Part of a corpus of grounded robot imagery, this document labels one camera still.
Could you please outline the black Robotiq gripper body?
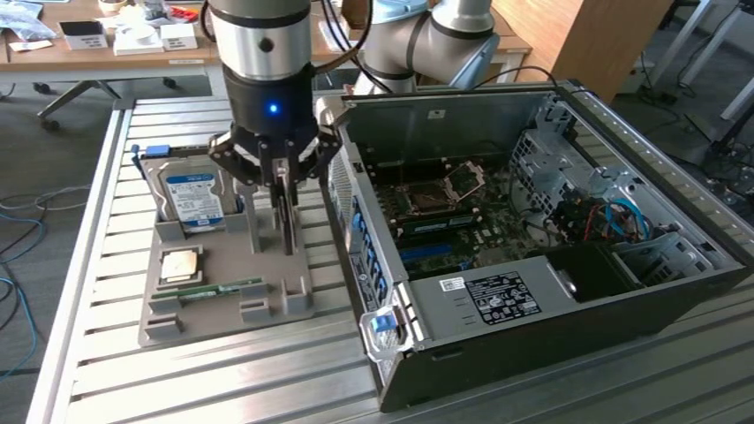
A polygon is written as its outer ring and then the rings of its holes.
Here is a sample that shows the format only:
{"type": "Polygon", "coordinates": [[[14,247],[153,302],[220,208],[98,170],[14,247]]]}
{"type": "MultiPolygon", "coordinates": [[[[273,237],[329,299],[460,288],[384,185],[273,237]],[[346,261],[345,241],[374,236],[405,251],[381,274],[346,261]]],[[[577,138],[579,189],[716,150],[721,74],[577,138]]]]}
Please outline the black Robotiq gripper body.
{"type": "Polygon", "coordinates": [[[233,124],[232,138],[246,150],[264,142],[270,150],[302,150],[317,134],[313,116],[314,67],[276,80],[248,79],[222,67],[233,124]]]}

